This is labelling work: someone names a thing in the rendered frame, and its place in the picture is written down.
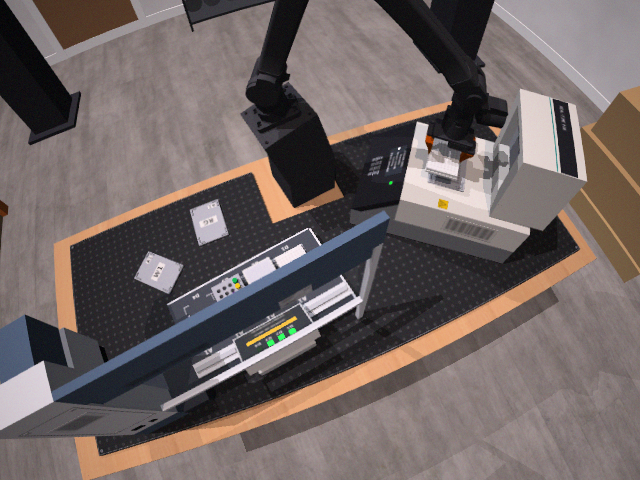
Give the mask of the white thermal cycler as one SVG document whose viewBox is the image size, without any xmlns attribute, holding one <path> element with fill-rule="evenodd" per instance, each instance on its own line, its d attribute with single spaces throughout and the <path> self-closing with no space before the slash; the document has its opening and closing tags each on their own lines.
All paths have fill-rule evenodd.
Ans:
<svg viewBox="0 0 640 480">
<path fill-rule="evenodd" d="M 475 137 L 457 181 L 425 172 L 427 129 L 415 122 L 373 136 L 351 224 L 384 210 L 386 233 L 503 263 L 587 182 L 574 104 L 519 89 L 495 143 Z"/>
</svg>

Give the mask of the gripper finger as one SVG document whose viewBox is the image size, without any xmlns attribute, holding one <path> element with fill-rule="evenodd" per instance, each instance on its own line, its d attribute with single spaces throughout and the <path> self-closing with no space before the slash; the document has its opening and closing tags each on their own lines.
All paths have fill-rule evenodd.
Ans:
<svg viewBox="0 0 640 480">
<path fill-rule="evenodd" d="M 434 139 L 431 136 L 426 135 L 425 143 L 428 148 L 428 154 L 430 154 Z"/>
<path fill-rule="evenodd" d="M 462 155 L 463 155 L 463 156 L 462 156 Z M 469 159 L 469 158 L 471 158 L 471 157 L 473 157 L 473 156 L 474 156 L 474 155 L 470 155 L 470 154 L 467 154 L 467 153 L 461 152 L 461 154 L 460 154 L 460 160 L 459 160 L 459 163 L 460 163 L 460 162 L 462 162 L 462 161 L 464 161 L 464 160 L 466 160 L 466 159 Z"/>
</svg>

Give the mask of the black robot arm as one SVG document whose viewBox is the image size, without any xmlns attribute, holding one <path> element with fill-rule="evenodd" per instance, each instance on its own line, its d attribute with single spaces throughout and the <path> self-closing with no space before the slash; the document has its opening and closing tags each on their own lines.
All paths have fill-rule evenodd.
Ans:
<svg viewBox="0 0 640 480">
<path fill-rule="evenodd" d="M 282 84 L 290 78 L 286 72 L 286 61 L 308 1 L 275 0 L 266 40 L 245 93 L 247 99 L 255 104 L 251 111 L 259 133 L 302 114 L 293 92 L 286 92 Z M 485 74 L 478 63 L 467 56 L 423 0 L 374 1 L 419 46 L 454 90 L 442 128 L 448 114 L 459 125 L 471 123 L 471 127 L 475 114 L 477 124 L 496 128 L 504 126 L 508 116 L 507 101 L 489 96 Z"/>
</svg>

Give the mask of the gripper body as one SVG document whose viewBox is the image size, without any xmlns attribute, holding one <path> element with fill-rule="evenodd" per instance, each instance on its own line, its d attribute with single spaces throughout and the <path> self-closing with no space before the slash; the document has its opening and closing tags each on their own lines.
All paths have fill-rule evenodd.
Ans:
<svg viewBox="0 0 640 480">
<path fill-rule="evenodd" d="M 450 118 L 449 114 L 443 128 L 442 122 L 443 119 L 439 118 L 436 118 L 435 123 L 429 122 L 427 135 L 433 139 L 448 141 L 448 147 L 451 149 L 474 155 L 476 151 L 476 141 L 473 140 L 474 129 L 470 128 L 466 136 L 470 123 L 459 125 Z"/>
</svg>

